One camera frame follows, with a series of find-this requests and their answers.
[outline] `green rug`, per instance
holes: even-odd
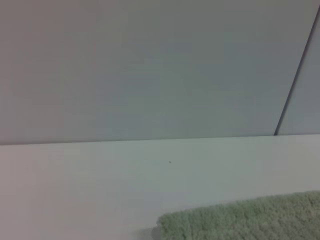
[[[167,213],[161,240],[320,240],[320,191]]]

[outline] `white wall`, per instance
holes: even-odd
[[[287,110],[280,135],[320,134],[320,22],[304,58]]]
[[[302,135],[1,146],[1,238],[151,240],[168,211],[319,190],[319,144]]]
[[[272,135],[319,0],[1,0],[0,144]]]

